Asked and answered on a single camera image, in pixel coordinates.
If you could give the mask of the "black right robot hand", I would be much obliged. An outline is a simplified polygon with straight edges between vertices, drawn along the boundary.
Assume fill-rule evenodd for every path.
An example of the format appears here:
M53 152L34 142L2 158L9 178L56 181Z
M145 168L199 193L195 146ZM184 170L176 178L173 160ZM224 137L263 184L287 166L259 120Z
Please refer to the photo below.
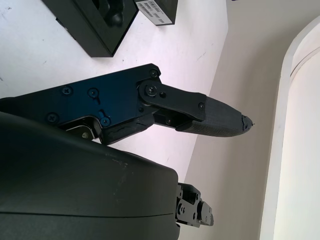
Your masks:
M181 225L214 224L175 170L112 144L154 124L234 137L253 122L160 75L146 64L1 99L1 239L176 240Z

